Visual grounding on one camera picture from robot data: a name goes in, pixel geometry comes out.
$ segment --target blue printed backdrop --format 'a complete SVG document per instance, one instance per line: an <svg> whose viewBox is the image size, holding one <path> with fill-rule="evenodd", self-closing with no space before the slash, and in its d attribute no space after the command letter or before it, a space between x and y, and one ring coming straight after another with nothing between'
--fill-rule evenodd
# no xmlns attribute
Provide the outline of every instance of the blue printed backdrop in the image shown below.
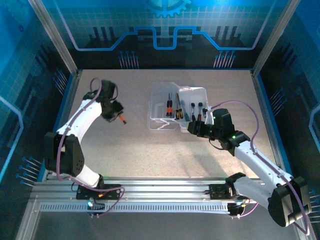
<svg viewBox="0 0 320 240"><path fill-rule="evenodd" d="M320 2L301 0L261 71L293 173L320 192ZM317 209L311 219L315 221ZM320 226L313 224L320 235Z"/></svg>
<svg viewBox="0 0 320 240"><path fill-rule="evenodd" d="M0 239L14 239L39 174L22 179L22 158L42 162L70 74L27 0L0 0L0 32Z"/></svg>
<svg viewBox="0 0 320 240"><path fill-rule="evenodd" d="M90 69L251 68L286 3L44 1L78 68Z"/></svg>

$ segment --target cable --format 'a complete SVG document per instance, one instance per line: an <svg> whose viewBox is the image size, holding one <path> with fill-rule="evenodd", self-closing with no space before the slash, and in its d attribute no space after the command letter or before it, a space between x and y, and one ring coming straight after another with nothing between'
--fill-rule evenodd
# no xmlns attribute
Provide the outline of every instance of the cable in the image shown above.
<svg viewBox="0 0 320 240"><path fill-rule="evenodd" d="M274 167L272 166L267 160L265 160L258 152L255 152L255 148L254 148L254 139L259 131L259 128L260 128L260 122L259 122L259 118L258 118L258 115L256 113L256 111L247 103L243 102L243 101L238 101L238 100L229 100L229 101L224 101L224 102L221 102L213 107L211 107L211 109L215 109L216 107L219 107L223 104L227 104L227 103L238 103L238 104L243 104L245 106L247 106L254 114L255 116L255 119L256 119L256 130L255 130L255 133L253 134L252 138L251 138L251 141L250 141L250 147L252 149L252 152L254 155L256 155L261 161L263 161L263 163L265 163L271 170L273 170L278 176L281 177L281 179L283 181L285 181L285 183L288 185L288 187L290 188L290 190L292 191L298 205L299 205L299 208L300 208L300 211L302 213L302 218L303 218L303 223L304 223L304 226L305 226L305 229L303 229L301 226L299 226L296 222L294 222L293 224L299 229L301 230L304 234L306 234L307 236L310 234L310 229L309 229L309 224L308 224L308 218L307 218L307 215L306 215L306 211L304 209L304 206L302 205L302 202L298 196L298 193L297 191L294 189L294 187L292 186L292 184ZM254 211L254 209L256 209L256 207L258 206L258 204L256 204L256 206L253 207L253 209L246 213L245 215L242 215L243 217L244 216L247 216L249 215L250 213L252 213Z"/></svg>
<svg viewBox="0 0 320 240"><path fill-rule="evenodd" d="M103 203L98 203L95 198L93 199L93 202L94 202L94 204L99 205L99 206L104 206L104 207L106 206Z"/></svg>
<svg viewBox="0 0 320 240"><path fill-rule="evenodd" d="M93 92L93 89L92 89L92 83L93 83L94 79L96 79L96 77L95 77L95 78L93 78L93 79L91 80L91 82L90 82L90 92ZM110 101L116 100L116 99L117 99L117 97L118 97L118 94L119 94L118 86L117 86L116 84L114 84L114 86L115 86L115 89L116 89L116 95L115 95L115 97L114 97L114 98L111 98L111 99L110 99Z"/></svg>
<svg viewBox="0 0 320 240"><path fill-rule="evenodd" d="M250 211L248 211L246 214L244 214L244 212L245 212L245 209L243 210L243 213L239 216L239 218L243 218L243 217L245 217L245 216L248 216L249 214L251 214L257 207L258 207L258 203L256 203L254 206L253 206L253 208L250 210Z"/></svg>
<svg viewBox="0 0 320 240"><path fill-rule="evenodd" d="M73 183L71 184L71 191L72 191L72 192L77 192L77 190L74 190L74 189L73 189L74 185L75 185L75 182L73 182Z"/></svg>
<svg viewBox="0 0 320 240"><path fill-rule="evenodd" d="M217 147L217 146L213 145L210 138L209 138L209 143L210 143L210 144L212 145L212 147L214 147L215 149L224 150L223 148L220 148L220 147Z"/></svg>
<svg viewBox="0 0 320 240"><path fill-rule="evenodd" d="M114 188L108 188L108 189L96 189L96 188L93 188L93 187L90 187L90 186L87 186L85 184L83 184L82 182L78 181L76 178L72 177L72 176L67 176L67 177L64 177L64 178L61 178L60 176L60 161L61 161L61 150L62 150L62 146L63 146L63 143L64 143L64 140L66 138L66 135L67 133L69 132L69 130L71 129L71 126L72 124L76 121L76 119L79 117L79 115L85 111L93 102L96 101L96 99L98 98L98 96L100 95L100 92L101 92L101 89L102 89L102 81L100 78L98 77L95 77L91 80L90 82L90 91L92 92L92 83L94 82L94 80L99 80L100 82L100 85L99 85L99 88L97 90L97 93L96 95L93 97L93 99L91 101L89 101L82 109L80 109L74 116L73 118L71 119L69 125L67 126L67 128L65 129L62 137L61 137L61 140L60 140L60 143L59 143L59 146L58 146L58 151L57 151L57 155L56 155L56 169L55 169L55 172L56 172L56 177L59 181L65 181L65 180L70 180L70 181L73 181L74 183L78 184L78 185L81 185L91 191L95 191L95 192L111 192L111 191L116 191L116 190L122 190L122 194L120 195L120 197L118 198L118 200L104 213L102 214L97 214L96 216L99 217L99 216L103 216L105 214L107 214L111 209L113 209L115 207L115 205L122 199L122 197L124 196L125 194L125 188L123 186L120 186L120 187L114 187Z"/></svg>

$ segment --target clear plastic bin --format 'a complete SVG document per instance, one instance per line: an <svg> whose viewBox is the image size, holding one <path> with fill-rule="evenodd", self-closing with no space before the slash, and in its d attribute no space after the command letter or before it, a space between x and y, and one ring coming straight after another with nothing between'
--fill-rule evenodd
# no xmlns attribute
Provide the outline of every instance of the clear plastic bin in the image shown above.
<svg viewBox="0 0 320 240"><path fill-rule="evenodd" d="M183 119L175 118L177 109L176 94L179 95L180 106L183 112ZM172 98L172 116L167 116L167 101ZM208 107L207 91L203 87L178 86L174 82L154 82L151 92L148 111L148 128L154 131L176 130L180 126L183 133L187 133L188 123L192 121L191 103L195 104L194 116L197 119L199 114L199 103L202 107Z"/></svg>

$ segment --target circuit pattern graphic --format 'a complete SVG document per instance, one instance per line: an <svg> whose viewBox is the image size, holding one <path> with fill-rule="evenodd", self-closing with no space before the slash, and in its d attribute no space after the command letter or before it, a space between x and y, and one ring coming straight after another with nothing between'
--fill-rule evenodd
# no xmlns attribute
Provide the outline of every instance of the circuit pattern graphic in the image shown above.
<svg viewBox="0 0 320 240"><path fill-rule="evenodd" d="M209 43L211 43L217 50L219 51L251 51L253 49L256 48L258 41L265 29L265 26L271 16L271 13L273 12L275 6L276 6L277 0L274 0L264 21L263 24L259 30L259 32L257 33L256 39L254 40L254 43L252 46L250 47L246 47L246 46L236 46L236 47L224 47L224 46L219 46L212 37L209 36L209 34L206 31L202 31L202 30L198 30L197 26L195 25L180 25L180 26L176 26L173 30L173 35L172 35L172 46L158 46L157 44L157 31L155 29L155 27L153 26L134 26L133 29L131 31L125 31L119 38L117 38L117 40L113 43L113 45L111 47L89 47L89 48L81 48L77 45L76 43L76 39L73 36L73 34L71 33L71 30L67 24L67 21L65 19L65 17L63 16L59 6L57 5L57 3L55 3L55 8L58 12L58 15L60 16L60 19L65 27L65 30L72 42L73 47L80 52L99 52L99 51L113 51L120 43L121 41L127 37L127 36L133 36L133 35L138 35L138 31L140 30L150 30L152 31L152 40L153 40L153 47L156 50L174 50L177 47L177 42L178 42L178 31L179 30L192 30L192 35L203 35L208 41Z"/></svg>
<svg viewBox="0 0 320 240"><path fill-rule="evenodd" d="M190 0L145 0L144 9L149 10L150 14L159 17L173 17L187 9L186 5L191 4Z"/></svg>

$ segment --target gear logo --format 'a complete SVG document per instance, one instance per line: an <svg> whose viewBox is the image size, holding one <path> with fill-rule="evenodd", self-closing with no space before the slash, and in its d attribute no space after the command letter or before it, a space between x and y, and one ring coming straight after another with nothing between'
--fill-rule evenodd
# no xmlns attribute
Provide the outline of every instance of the gear logo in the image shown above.
<svg viewBox="0 0 320 240"><path fill-rule="evenodd" d="M190 0L145 0L144 9L149 10L150 14L155 14L157 18L163 16L173 17L186 9L186 5L191 4Z"/></svg>

